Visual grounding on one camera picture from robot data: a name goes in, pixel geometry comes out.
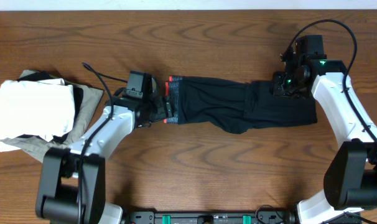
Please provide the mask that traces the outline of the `dark teal athletic pants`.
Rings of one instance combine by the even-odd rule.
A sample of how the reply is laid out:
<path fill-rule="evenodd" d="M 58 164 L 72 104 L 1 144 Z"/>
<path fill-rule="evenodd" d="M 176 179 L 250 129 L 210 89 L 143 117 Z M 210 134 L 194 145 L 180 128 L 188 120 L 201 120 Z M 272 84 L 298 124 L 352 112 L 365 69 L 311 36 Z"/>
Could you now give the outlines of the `dark teal athletic pants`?
<path fill-rule="evenodd" d="M 315 100 L 273 96 L 270 81 L 238 83 L 205 77 L 172 76 L 165 90 L 173 117 L 167 123 L 212 123 L 225 132 L 285 128 L 317 122 Z"/>

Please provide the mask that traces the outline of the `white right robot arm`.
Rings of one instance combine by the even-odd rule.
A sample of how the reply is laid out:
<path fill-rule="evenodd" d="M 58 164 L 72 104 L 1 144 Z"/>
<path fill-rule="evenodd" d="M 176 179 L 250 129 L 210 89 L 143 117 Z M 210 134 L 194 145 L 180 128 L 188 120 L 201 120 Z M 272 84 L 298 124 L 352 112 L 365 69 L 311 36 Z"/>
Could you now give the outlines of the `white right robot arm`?
<path fill-rule="evenodd" d="M 281 55 L 283 72 L 272 79 L 274 96 L 313 98 L 322 107 L 338 151 L 323 189 L 297 204 L 299 223 L 328 223 L 377 208 L 377 126 L 351 85 L 350 67 L 321 52 Z"/>

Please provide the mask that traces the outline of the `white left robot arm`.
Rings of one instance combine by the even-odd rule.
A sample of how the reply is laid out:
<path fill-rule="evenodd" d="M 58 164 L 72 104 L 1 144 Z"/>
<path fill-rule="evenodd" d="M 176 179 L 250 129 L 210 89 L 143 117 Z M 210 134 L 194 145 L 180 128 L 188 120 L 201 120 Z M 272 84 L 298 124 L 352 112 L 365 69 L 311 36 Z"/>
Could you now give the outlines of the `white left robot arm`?
<path fill-rule="evenodd" d="M 169 96 L 113 96 L 79 140 L 45 153 L 36 215 L 51 223 L 121 223 L 123 209 L 106 202 L 106 160 L 134 129 L 171 118 L 173 112 Z"/>

